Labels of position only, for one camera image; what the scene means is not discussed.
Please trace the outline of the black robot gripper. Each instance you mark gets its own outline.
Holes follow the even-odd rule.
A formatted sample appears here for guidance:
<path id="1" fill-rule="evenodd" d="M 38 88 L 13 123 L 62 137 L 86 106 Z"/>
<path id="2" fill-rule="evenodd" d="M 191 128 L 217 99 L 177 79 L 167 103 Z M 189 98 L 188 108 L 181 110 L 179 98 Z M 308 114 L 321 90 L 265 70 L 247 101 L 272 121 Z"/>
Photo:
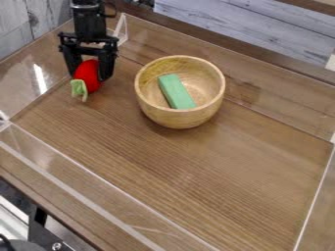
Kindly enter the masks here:
<path id="1" fill-rule="evenodd" d="M 102 3 L 72 3 L 73 32 L 60 32 L 58 50 L 62 53 L 69 75 L 82 63 L 82 55 L 98 56 L 98 79 L 112 77 L 117 57 L 117 38 L 106 34 L 105 19 L 113 18 L 104 11 Z"/>

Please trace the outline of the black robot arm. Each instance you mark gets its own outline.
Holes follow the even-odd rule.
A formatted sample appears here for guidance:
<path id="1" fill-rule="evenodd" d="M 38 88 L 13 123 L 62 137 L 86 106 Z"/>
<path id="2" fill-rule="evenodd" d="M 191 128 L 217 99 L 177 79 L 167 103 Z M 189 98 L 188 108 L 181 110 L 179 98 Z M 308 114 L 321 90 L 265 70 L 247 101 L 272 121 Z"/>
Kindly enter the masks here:
<path id="1" fill-rule="evenodd" d="M 58 51 L 62 53 L 69 75 L 74 75 L 82 56 L 98 59 L 98 80 L 112 77 L 117 56 L 119 38 L 106 34 L 105 19 L 113 18 L 104 11 L 102 0 L 70 0 L 73 32 L 57 33 Z"/>

